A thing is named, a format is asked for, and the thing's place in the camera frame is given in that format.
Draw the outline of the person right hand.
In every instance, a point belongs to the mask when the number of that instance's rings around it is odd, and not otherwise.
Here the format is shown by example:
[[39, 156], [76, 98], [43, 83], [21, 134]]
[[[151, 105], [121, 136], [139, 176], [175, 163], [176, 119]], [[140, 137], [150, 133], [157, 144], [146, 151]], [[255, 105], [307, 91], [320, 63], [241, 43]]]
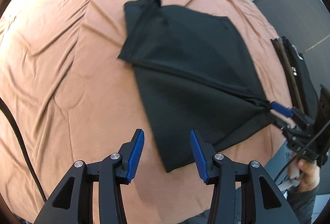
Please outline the person right hand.
[[303, 177], [296, 191], [298, 193], [304, 193], [314, 190], [320, 183], [320, 167], [316, 162], [308, 162], [303, 158], [296, 158], [288, 167], [287, 175], [290, 179], [298, 177], [298, 172], [303, 173]]

